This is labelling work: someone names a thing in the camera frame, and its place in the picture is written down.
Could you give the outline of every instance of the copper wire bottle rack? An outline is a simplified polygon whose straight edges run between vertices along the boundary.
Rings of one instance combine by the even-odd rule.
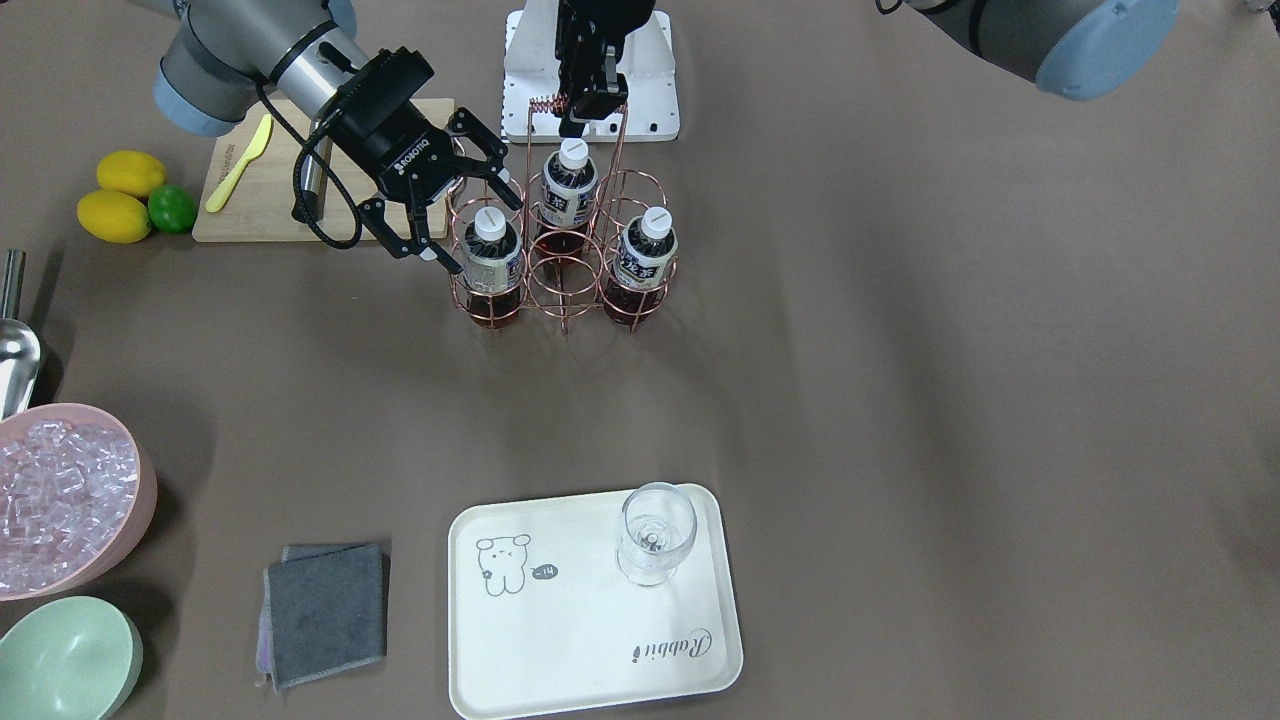
[[[534,99],[529,102],[529,127],[534,127],[538,113],[559,114],[563,101],[558,99]],[[515,217],[508,217],[520,237],[524,240],[524,278],[521,302],[511,310],[497,307],[495,297],[506,293],[483,293],[471,290],[463,275],[453,275],[451,291],[453,304],[488,329],[498,329],[515,319],[522,310],[536,311],[559,322],[561,333],[568,334],[570,322],[575,318],[602,310],[608,304],[613,318],[631,318],[625,323],[630,332],[653,314],[663,302],[671,281],[676,275],[677,259],[671,260],[666,278],[649,291],[636,291],[643,296],[637,310],[618,307],[604,296],[604,283],[613,277],[613,260],[617,256],[617,242],[627,223],[654,205],[667,205],[667,195],[662,183],[654,176],[622,167],[622,146],[626,137],[627,106],[622,109],[622,122],[618,140],[613,143],[609,169],[603,173],[595,187],[593,209],[581,229],[544,228],[540,222],[540,201],[532,199],[534,190],[541,183],[541,172],[534,170],[532,129],[525,141],[525,182],[521,184],[509,179],[512,190],[524,200],[524,208]],[[480,195],[467,199],[467,182],[460,181],[448,193],[451,249],[457,255],[465,252],[462,236],[476,211],[484,206],[494,206],[509,211],[484,186]],[[582,250],[559,254],[540,241],[550,234],[577,236],[582,240]]]

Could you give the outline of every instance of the pink bowl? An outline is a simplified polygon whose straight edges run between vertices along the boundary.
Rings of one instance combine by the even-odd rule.
[[[40,420],[63,420],[70,423],[72,425],[95,424],[124,433],[125,437],[129,438],[129,445],[133,446],[134,452],[138,455],[138,491],[133,498],[133,505],[129,507],[128,514],[124,516],[119,529],[115,532],[115,537],[113,537],[106,543],[106,547],[104,547],[101,552],[86,562],[79,570],[76,570],[61,580],[40,588],[38,591],[8,594],[0,592],[0,601],[23,600],[63,592],[77,585],[82,585],[93,578],[97,578],[102,573],[106,573],[120,560],[124,560],[124,556],[137,547],[138,541],[142,539],[142,536],[147,532],[147,525],[151,524],[151,516],[155,514],[156,509],[155,468],[151,466],[151,460],[147,457],[147,454],[142,451],[142,447],[138,446],[138,441],[134,439],[133,434],[129,433],[128,428],[125,428],[123,423],[116,420],[109,413],[88,405],[78,405],[74,402],[41,405],[40,407],[32,407],[31,410],[18,413],[12,418],[0,421],[0,446],[26,437],[27,430],[29,430],[31,427]]]

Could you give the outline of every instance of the metal handle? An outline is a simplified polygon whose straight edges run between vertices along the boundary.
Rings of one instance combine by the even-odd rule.
[[[316,129],[320,128],[320,120],[311,120],[311,133],[315,135]],[[333,147],[333,141],[326,136],[315,147],[315,155],[307,155],[302,160],[302,192],[300,192],[293,199],[293,210],[289,213],[294,220],[306,224],[307,211],[311,213],[311,219],[314,222],[320,222],[321,214],[324,213],[324,170],[320,169],[320,163],[316,163],[316,155],[324,158],[324,161],[329,161],[329,152]]]
[[[27,254],[10,250],[4,261],[4,295],[0,296],[0,318],[18,318],[18,300],[22,299],[22,269],[27,264]]]

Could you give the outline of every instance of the brown liquid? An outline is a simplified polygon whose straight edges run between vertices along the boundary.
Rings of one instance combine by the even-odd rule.
[[[481,328],[492,331],[506,328],[520,316],[520,286],[516,286],[502,295],[489,297],[488,295],[467,293],[467,313]]]
[[[566,258],[581,258],[586,238],[581,234],[564,232],[566,229],[586,234],[586,223],[576,228],[557,228],[554,225],[538,225],[538,241],[534,242],[534,251],[539,258],[554,258],[552,263],[568,265],[572,261]]]
[[[660,296],[662,291],[640,292],[628,290],[620,286],[613,278],[609,278],[604,286],[604,314],[620,325],[639,325],[649,315],[653,315],[649,310],[658,306]]]

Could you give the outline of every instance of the plastic bottle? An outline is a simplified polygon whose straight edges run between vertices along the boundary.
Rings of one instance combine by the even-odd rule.
[[[591,200],[600,174],[588,151],[586,141],[568,138],[543,164],[543,201],[539,210],[541,232],[534,250],[544,258],[582,254],[585,240],[563,231],[586,234]]]
[[[525,274],[520,233],[502,210],[481,208],[462,236],[467,311],[477,325],[498,329],[520,314]]]
[[[655,291],[667,279],[676,247],[666,208],[649,208],[627,223],[604,286],[604,311],[614,323],[636,325],[652,314],[662,299]]]

